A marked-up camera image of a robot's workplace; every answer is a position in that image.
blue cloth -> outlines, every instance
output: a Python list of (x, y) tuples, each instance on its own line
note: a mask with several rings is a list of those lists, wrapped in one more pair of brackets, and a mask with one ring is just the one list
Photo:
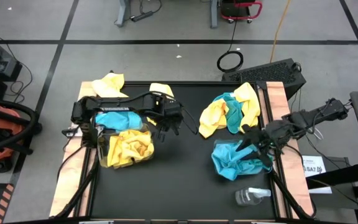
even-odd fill
[(215, 141), (215, 148), (212, 152), (212, 160), (216, 172), (229, 180), (235, 180), (238, 175), (258, 174), (262, 169), (271, 170), (265, 167), (260, 159), (241, 160), (244, 156), (256, 151), (252, 144), (245, 149), (236, 152), (242, 141)]
[(128, 129), (140, 130), (143, 127), (142, 118), (132, 111), (107, 112), (96, 115), (96, 124), (101, 124), (117, 132)]
[(239, 103), (233, 96), (231, 96), (231, 93), (223, 93), (222, 95), (216, 97), (214, 101), (220, 99), (223, 99), (229, 108), (229, 112), (225, 115), (227, 128), (231, 133), (237, 134), (239, 132), (242, 119), (241, 108), (243, 103)]

yellow towel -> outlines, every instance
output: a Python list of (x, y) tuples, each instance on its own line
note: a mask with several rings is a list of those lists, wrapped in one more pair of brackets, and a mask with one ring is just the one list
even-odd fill
[(115, 169), (132, 165), (135, 162), (150, 159), (154, 152), (150, 131), (144, 133), (136, 130), (120, 132), (118, 136), (110, 137), (108, 167)]
[(244, 102), (241, 108), (244, 117), (241, 119), (239, 127), (239, 130), (244, 133), (242, 129), (244, 124), (248, 124), (250, 127), (258, 125), (258, 116), (260, 115), (258, 96), (249, 83), (244, 83), (234, 90), (234, 97), (238, 102)]
[(100, 97), (128, 97), (120, 92), (124, 82), (124, 74), (109, 73), (102, 79), (93, 81), (92, 88)]
[(224, 99), (212, 102), (201, 114), (200, 133), (204, 138), (210, 137), (215, 130), (226, 127), (226, 113), (229, 108), (226, 106)]
[[(171, 87), (166, 84), (151, 83), (149, 91), (159, 91), (162, 93), (166, 93), (170, 96), (174, 96), (172, 93)], [(152, 123), (154, 126), (157, 125), (157, 123), (150, 118), (147, 118), (147, 121)]]
[[(242, 84), (234, 90), (234, 97), (240, 103), (244, 102), (241, 111), (244, 117), (241, 119), (241, 126), (248, 124), (250, 127), (258, 125), (258, 116), (260, 114), (260, 106), (258, 97), (249, 83)], [(225, 115), (229, 111), (224, 99), (212, 102), (201, 114), (200, 117), (200, 133), (204, 138), (210, 137), (215, 130), (226, 127)]]

